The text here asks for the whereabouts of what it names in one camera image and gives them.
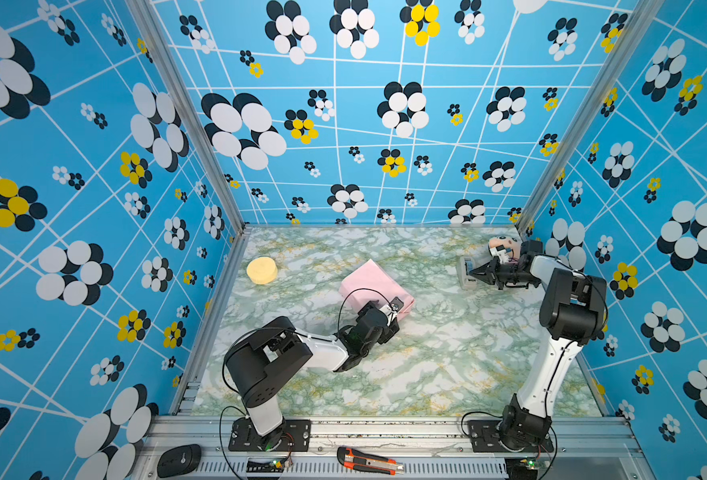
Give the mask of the small grey white device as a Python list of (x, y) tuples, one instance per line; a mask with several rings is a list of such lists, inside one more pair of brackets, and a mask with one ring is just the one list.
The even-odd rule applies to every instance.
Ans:
[(463, 290), (477, 289), (477, 278), (471, 275), (471, 270), (474, 269), (475, 265), (473, 265), (473, 258), (469, 256), (459, 258), (459, 264), (457, 264), (457, 275), (459, 275), (459, 283), (461, 283), (461, 288), (463, 288)]

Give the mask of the purple wrapping paper sheet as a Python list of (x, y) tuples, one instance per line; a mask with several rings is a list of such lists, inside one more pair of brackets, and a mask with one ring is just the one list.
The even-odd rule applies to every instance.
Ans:
[(369, 301), (383, 306), (383, 296), (389, 301), (397, 298), (403, 302), (403, 307), (397, 314), (399, 320), (404, 320), (415, 306), (415, 297), (371, 259), (342, 281), (339, 294), (346, 300), (347, 305), (357, 310)]

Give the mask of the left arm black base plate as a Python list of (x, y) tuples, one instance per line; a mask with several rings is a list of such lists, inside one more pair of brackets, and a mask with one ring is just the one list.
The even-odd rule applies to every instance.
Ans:
[(310, 420), (291, 419), (261, 436), (252, 420), (242, 417), (232, 425), (228, 449), (231, 452), (308, 452), (311, 429)]

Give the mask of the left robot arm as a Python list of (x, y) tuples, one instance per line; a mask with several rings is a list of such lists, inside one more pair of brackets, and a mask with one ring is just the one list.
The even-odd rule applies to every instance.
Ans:
[(331, 336), (299, 330), (281, 316), (239, 339), (224, 357), (224, 371), (241, 397), (247, 420), (263, 441), (285, 433), (286, 418), (278, 395), (303, 369), (341, 373), (361, 363), (377, 345), (399, 332), (397, 314), (403, 301), (379, 305), (370, 301), (357, 312), (355, 323)]

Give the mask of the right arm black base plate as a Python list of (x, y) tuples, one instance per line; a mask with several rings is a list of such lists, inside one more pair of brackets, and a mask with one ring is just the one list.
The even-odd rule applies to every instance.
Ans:
[(497, 419), (467, 420), (465, 429), (475, 453), (538, 454), (555, 451), (553, 437), (549, 434), (541, 439), (531, 435), (517, 438), (513, 431), (509, 432), (508, 436), (501, 436)]

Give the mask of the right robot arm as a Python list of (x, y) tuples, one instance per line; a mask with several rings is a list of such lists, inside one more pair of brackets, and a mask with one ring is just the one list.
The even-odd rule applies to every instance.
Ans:
[(543, 447), (553, 424), (553, 408), (569, 366), (607, 324), (607, 281), (545, 254), (539, 241), (499, 237), (481, 261), (463, 257), (457, 266), (465, 287), (487, 284), (543, 290), (541, 346), (527, 380), (501, 414), (497, 435), (507, 450)]

